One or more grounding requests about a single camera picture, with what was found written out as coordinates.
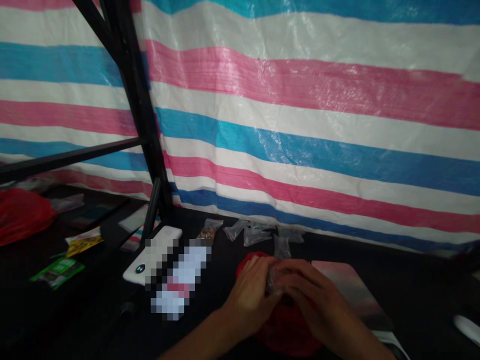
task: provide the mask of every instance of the yellow package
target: yellow package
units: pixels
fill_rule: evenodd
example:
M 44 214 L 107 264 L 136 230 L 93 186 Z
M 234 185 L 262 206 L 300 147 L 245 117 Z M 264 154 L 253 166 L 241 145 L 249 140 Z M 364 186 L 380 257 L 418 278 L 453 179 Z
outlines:
M 68 250 L 66 251 L 67 258 L 84 252 L 103 241 L 102 236 L 100 235 L 100 226 L 80 235 L 67 237 L 65 240 L 68 243 Z

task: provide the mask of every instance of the metal bar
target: metal bar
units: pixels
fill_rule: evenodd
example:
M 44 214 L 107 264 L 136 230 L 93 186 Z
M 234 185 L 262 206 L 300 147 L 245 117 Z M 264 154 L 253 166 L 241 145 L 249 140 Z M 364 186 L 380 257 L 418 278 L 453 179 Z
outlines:
M 151 190 L 150 204 L 146 211 L 145 223 L 143 225 L 143 232 L 141 233 L 140 243 L 143 244 L 145 239 L 149 239 L 154 230 L 155 217 L 157 216 L 157 209 L 159 206 L 159 195 L 162 181 L 159 177 L 153 181 L 153 189 Z
M 128 59 L 124 55 L 122 44 L 117 38 L 112 36 L 107 22 L 102 18 L 94 2 L 92 0 L 73 0 L 73 2 L 117 66 L 120 69 L 128 67 Z
M 173 206 L 172 191 L 167 178 L 157 118 L 150 99 L 147 74 L 137 40 L 130 2 L 129 0 L 101 0 L 100 3 L 112 34 L 120 39 L 129 57 L 130 67 L 120 68 L 120 73 L 138 135 L 148 139 L 148 143 L 142 149 L 152 182 L 156 178 L 160 178 L 161 181 L 159 213 L 164 218 Z
M 0 167 L 0 184 L 17 181 L 23 178 L 62 168 L 67 165 L 82 162 L 102 155 L 145 144 L 146 140 L 134 137 L 127 140 L 110 142 L 102 145 L 86 147 L 80 150 L 63 152 L 56 155 L 16 162 Z

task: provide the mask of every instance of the clear plastic bag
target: clear plastic bag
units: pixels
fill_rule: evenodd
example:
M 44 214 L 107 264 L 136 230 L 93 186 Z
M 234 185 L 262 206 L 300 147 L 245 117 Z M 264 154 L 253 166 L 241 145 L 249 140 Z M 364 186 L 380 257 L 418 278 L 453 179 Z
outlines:
M 303 234 L 305 231 L 295 227 L 277 226 L 278 236 L 280 238 L 288 238 L 289 243 L 303 244 L 305 242 Z
M 224 224 L 223 220 L 217 220 L 217 219 L 211 219 L 207 218 L 205 220 L 205 224 L 203 226 L 203 229 L 200 231 L 198 236 L 196 237 L 197 239 L 205 239 L 206 245 L 212 246 L 214 243 L 215 239 L 215 234 L 217 233 L 217 230 L 220 229 L 220 227 Z
M 265 240 L 270 240 L 272 236 L 268 231 L 262 231 L 260 229 L 252 229 L 247 227 L 243 231 L 243 246 L 249 247 L 253 244 L 260 243 Z
M 57 214 L 65 213 L 85 205 L 84 194 L 80 193 L 69 197 L 50 199 L 50 204 Z
M 275 253 L 273 256 L 279 260 L 291 259 L 292 253 L 290 252 L 289 239 L 273 235 L 273 240 L 275 242 Z
M 265 291 L 267 294 L 280 294 L 282 289 L 275 285 L 275 280 L 282 275 L 290 274 L 289 270 L 278 270 L 276 264 L 270 266 L 266 277 Z
M 234 241 L 242 232 L 243 229 L 248 228 L 250 222 L 248 220 L 239 219 L 233 226 L 227 226 L 223 228 L 225 231 L 226 237 L 230 239 L 230 241 Z
M 250 227 L 255 230 L 275 229 L 275 225 L 270 225 L 258 221 L 250 221 Z

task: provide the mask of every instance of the left hand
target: left hand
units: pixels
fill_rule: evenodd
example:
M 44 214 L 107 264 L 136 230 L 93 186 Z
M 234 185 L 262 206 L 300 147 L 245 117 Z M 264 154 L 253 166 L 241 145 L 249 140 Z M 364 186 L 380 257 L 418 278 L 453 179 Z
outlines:
M 243 267 L 225 304 L 218 310 L 232 326 L 237 342 L 257 333 L 283 294 L 265 296 L 267 274 L 274 257 L 253 256 Z

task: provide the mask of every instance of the black table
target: black table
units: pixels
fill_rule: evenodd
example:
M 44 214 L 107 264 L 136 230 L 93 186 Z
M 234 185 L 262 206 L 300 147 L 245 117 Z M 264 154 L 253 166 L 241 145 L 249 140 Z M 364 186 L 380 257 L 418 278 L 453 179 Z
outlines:
M 119 204 L 119 207 L 99 221 L 104 241 L 74 257 L 85 265 L 85 269 L 60 288 L 52 291 L 46 283 L 32 283 L 29 278 L 58 259 L 51 256 L 67 250 L 66 237 L 84 232 L 69 227 L 66 222 L 66 219 L 74 219 L 76 212 L 81 213 L 81 209 L 61 214 L 42 232 L 0 247 L 3 304 L 0 354 L 5 352 L 9 356 L 21 357 L 26 352 L 36 354 L 48 348 L 49 343 L 82 313 L 122 260 L 130 256 L 118 251 L 130 235 L 118 222 L 146 201 L 65 185 L 55 187 L 43 196 L 64 198 L 79 193 L 84 194 L 87 206 L 110 203 Z
M 192 239 L 207 217 L 224 219 L 224 226 L 237 220 L 175 208 L 161 226 L 180 228 L 182 239 Z M 480 282 L 471 275 L 447 279 L 442 275 L 447 261 L 431 256 L 312 233 L 304 238 L 304 244 L 290 245 L 292 257 L 352 265 L 391 318 L 394 334 L 412 360 L 453 356 L 480 359 L 480 348 L 452 324 L 453 316 L 462 314 L 467 304 L 480 304 Z M 223 304 L 235 282 L 239 262 L 253 251 L 273 254 L 274 243 L 265 241 L 245 248 L 240 237 L 231 242 L 220 230 L 212 247 L 212 261 L 202 270 L 195 296 L 179 321 L 163 321 L 160 314 L 151 314 L 143 287 L 122 279 L 123 271 L 136 257 L 133 254 L 46 357 L 60 359 L 68 354 L 72 359 L 154 359 Z M 138 310 L 130 319 L 118 318 L 126 301 L 136 304 Z M 252 354 L 256 358 L 272 356 L 250 338 L 225 358 L 240 359 Z M 331 357 L 325 350 L 318 356 Z

